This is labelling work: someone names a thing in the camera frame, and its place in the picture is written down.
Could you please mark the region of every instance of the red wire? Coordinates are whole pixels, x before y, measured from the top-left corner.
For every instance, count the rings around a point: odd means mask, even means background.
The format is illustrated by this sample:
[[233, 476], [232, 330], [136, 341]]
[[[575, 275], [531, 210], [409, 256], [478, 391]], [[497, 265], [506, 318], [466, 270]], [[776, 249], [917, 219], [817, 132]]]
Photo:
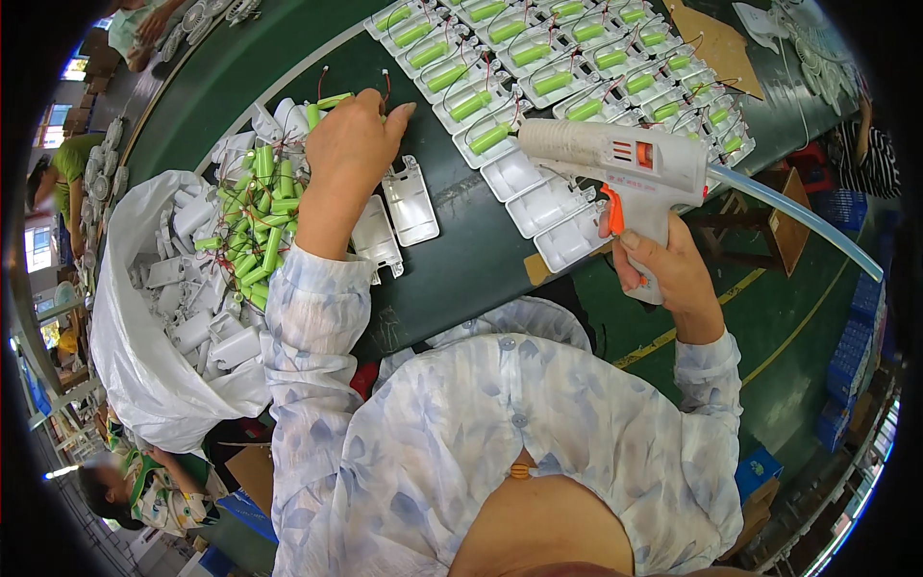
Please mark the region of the red wire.
[[324, 66], [324, 69], [320, 71], [320, 78], [318, 78], [318, 101], [320, 101], [320, 83], [324, 81], [325, 74], [327, 74], [326, 66]]

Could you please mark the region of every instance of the blue floral shirt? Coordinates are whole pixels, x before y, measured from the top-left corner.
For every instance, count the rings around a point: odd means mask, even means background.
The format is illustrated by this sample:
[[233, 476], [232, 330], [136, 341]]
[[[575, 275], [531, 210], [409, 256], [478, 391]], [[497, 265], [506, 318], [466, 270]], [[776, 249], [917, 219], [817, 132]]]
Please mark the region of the blue floral shirt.
[[635, 572], [707, 567], [743, 527], [737, 343], [677, 343], [678, 410], [590, 353], [580, 324], [520, 298], [382, 363], [363, 403], [349, 355], [371, 263], [293, 246], [272, 277], [263, 359], [278, 421], [274, 575], [446, 575], [524, 447], [619, 518]]

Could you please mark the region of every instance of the yellow floor line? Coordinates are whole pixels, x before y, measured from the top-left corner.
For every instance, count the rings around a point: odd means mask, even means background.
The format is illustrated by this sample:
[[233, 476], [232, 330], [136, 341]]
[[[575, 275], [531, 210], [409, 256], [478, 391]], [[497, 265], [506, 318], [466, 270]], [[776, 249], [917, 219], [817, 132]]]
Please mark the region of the yellow floor line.
[[[745, 276], [744, 278], [740, 279], [740, 282], [738, 282], [737, 284], [729, 288], [727, 292], [725, 292], [723, 295], [718, 297], [718, 303], [720, 303], [721, 305], [726, 304], [732, 298], [739, 295], [740, 292], [743, 291], [745, 288], [753, 284], [753, 281], [756, 281], [757, 279], [759, 279], [764, 272], [766, 272], [766, 269], [756, 269], [750, 274], [748, 274], [747, 276]], [[613, 363], [613, 365], [615, 365], [617, 368], [625, 368], [628, 365], [636, 361], [640, 361], [645, 356], [649, 355], [650, 353], [653, 353], [654, 351], [664, 346], [665, 344], [670, 343], [671, 341], [676, 339], [676, 337], [677, 337], [677, 330], [670, 329], [669, 331], [665, 332], [664, 334], [654, 339], [653, 343], [645, 346], [642, 349], [628, 353], [627, 355], [618, 359], [615, 363]]]
[[776, 357], [778, 357], [785, 350], [785, 348], [789, 344], [791, 344], [792, 341], [795, 340], [795, 337], [797, 337], [798, 334], [801, 332], [801, 330], [805, 328], [805, 325], [808, 324], [808, 321], [811, 320], [811, 318], [814, 316], [814, 313], [816, 313], [817, 310], [821, 307], [821, 304], [823, 303], [823, 301], [827, 299], [827, 295], [830, 294], [830, 291], [833, 289], [833, 286], [836, 284], [837, 281], [840, 280], [840, 276], [843, 274], [843, 271], [846, 270], [847, 264], [849, 264], [849, 258], [843, 261], [843, 266], [840, 267], [840, 271], [836, 273], [835, 277], [833, 277], [833, 281], [827, 287], [827, 290], [823, 292], [823, 295], [821, 295], [821, 298], [818, 299], [817, 303], [814, 304], [814, 307], [810, 310], [808, 315], [804, 317], [801, 320], [801, 322], [798, 323], [798, 326], [795, 327], [795, 330], [792, 331], [790, 335], [788, 335], [787, 339], [782, 341], [782, 344], [779, 345], [779, 348], [775, 349], [775, 352], [769, 355], [769, 358], [763, 361], [761, 365], [753, 369], [753, 372], [747, 375], [747, 377], [743, 380], [743, 382], [740, 385], [741, 388], [746, 387], [747, 383], [754, 380], [757, 375], [759, 375], [766, 367], [768, 367], [769, 364], [772, 363], [772, 361], [774, 361]]

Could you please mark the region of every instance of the hair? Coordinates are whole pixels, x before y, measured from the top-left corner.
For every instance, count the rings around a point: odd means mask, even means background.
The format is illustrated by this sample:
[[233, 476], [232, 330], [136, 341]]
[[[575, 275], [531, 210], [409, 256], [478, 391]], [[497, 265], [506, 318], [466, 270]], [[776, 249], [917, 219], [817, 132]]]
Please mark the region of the hair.
[[80, 480], [80, 487], [87, 498], [87, 507], [93, 514], [103, 519], [112, 519], [123, 528], [129, 531], [137, 531], [144, 528], [144, 523], [137, 519], [132, 519], [131, 510], [127, 503], [110, 503], [106, 499], [106, 493], [109, 487], [100, 482], [91, 468], [81, 465], [77, 469], [77, 476]]
[[39, 161], [35, 163], [35, 167], [32, 168], [29, 179], [26, 180], [26, 203], [29, 205], [29, 210], [35, 210], [35, 195], [39, 192], [39, 185], [42, 183], [45, 171], [51, 165], [51, 159], [52, 157], [43, 154]]

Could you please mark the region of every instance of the red stool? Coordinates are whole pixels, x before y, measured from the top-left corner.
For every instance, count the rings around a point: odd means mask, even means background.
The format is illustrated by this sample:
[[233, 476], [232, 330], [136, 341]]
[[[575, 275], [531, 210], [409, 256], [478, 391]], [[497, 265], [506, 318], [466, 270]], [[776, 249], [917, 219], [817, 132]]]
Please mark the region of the red stool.
[[827, 155], [817, 142], [811, 142], [804, 150], [792, 152], [785, 160], [798, 170], [801, 184], [808, 194], [838, 188], [827, 168]]

